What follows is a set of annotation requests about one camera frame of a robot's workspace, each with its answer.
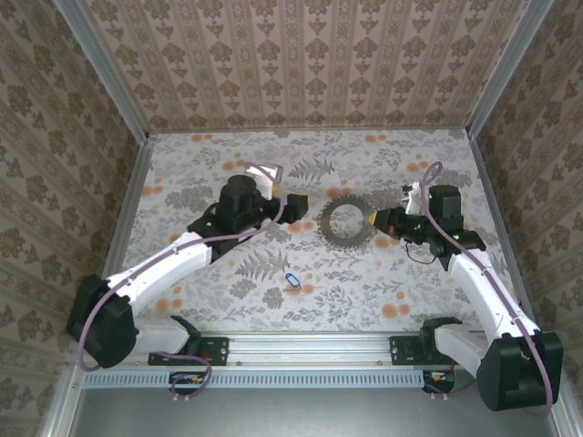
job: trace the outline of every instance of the metal gear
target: metal gear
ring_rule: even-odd
[[[356,235],[349,238],[342,238],[332,232],[332,213],[343,205],[357,207],[363,214],[363,227]],[[371,214],[373,214],[373,207],[364,198],[354,194],[338,196],[323,208],[318,217],[318,228],[322,237],[335,248],[344,250],[358,249],[373,236],[374,227],[368,221]]]

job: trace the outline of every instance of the fern pattern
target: fern pattern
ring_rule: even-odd
[[[461,187],[471,208],[464,212],[468,220],[472,218],[472,229],[485,240],[495,270],[510,289],[506,261],[486,214],[486,197],[477,184],[463,130],[394,130],[383,132],[384,140],[365,141],[366,136],[380,134],[225,132],[197,143],[191,134],[160,136],[146,178],[146,185],[157,188],[140,198],[123,262],[126,268],[182,234],[218,200],[226,180],[244,171],[241,162],[245,160],[282,165],[281,187],[287,193],[307,194],[310,210],[299,223],[269,227],[211,266],[192,272],[161,293],[141,316],[180,314],[201,330],[387,331],[418,330],[424,316],[448,314],[477,328],[467,296],[439,263],[416,264],[402,246],[387,247],[381,234],[355,252],[331,250],[322,243],[318,217],[333,193],[352,192],[375,209],[392,208],[403,196],[402,185],[422,175],[407,165],[441,159],[446,171],[436,182]],[[13,162],[9,156],[4,159]],[[7,171],[5,161],[0,148],[0,165]],[[353,216],[337,212],[332,225],[346,230]],[[581,223],[579,218],[575,226],[583,229]],[[410,250],[416,259],[428,256],[427,247],[411,246]],[[31,249],[23,253],[23,263],[30,259],[26,265],[34,266],[35,258],[42,259],[38,246],[36,251],[37,255]],[[298,278],[300,289],[290,288],[287,273]],[[74,271],[71,277],[77,279]],[[0,326],[16,325],[19,317],[14,307],[0,308]],[[55,329],[54,323],[40,325],[36,339],[43,341]]]

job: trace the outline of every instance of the small blue object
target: small blue object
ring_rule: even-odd
[[[286,274],[286,275],[285,275],[285,279],[286,279],[288,282],[290,282],[290,285],[291,285],[292,287],[294,287],[295,289],[298,289],[299,287],[301,287],[301,286],[302,286],[302,285],[301,285],[301,283],[300,283],[300,280],[299,280],[299,279],[297,279],[295,276],[293,276],[293,274],[292,274],[292,273],[288,273],[288,274]]]

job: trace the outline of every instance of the patterned wall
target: patterned wall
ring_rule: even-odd
[[[537,314],[583,406],[583,2],[556,0],[480,133]]]
[[[103,266],[136,152],[51,2],[0,2],[1,435],[42,424],[75,284]]]
[[[463,125],[527,0],[83,0],[150,130]]]

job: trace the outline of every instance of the damask wallpaper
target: damask wallpaper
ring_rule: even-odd
[[[460,187],[465,223],[488,246],[496,271],[512,290],[467,135],[456,130],[323,130],[163,134],[158,136],[124,264],[164,249],[219,198],[246,161],[284,167],[281,185],[304,193],[301,221],[271,229],[210,267],[194,271],[157,296],[145,318],[180,314],[200,330],[419,330],[432,316],[455,316],[478,328],[474,309],[439,262],[409,259],[404,244],[377,234],[355,252],[330,248],[318,232],[322,208],[341,195],[364,196],[375,209],[399,204],[402,185],[442,160],[440,183]],[[337,233],[359,226],[338,208]],[[430,262],[427,247],[411,257]],[[292,273],[302,284],[290,287]]]
[[[583,2],[556,0],[478,142],[538,322],[583,406]]]
[[[151,131],[462,126],[527,0],[82,0]]]
[[[0,2],[0,435],[42,426],[137,148],[53,4]]]

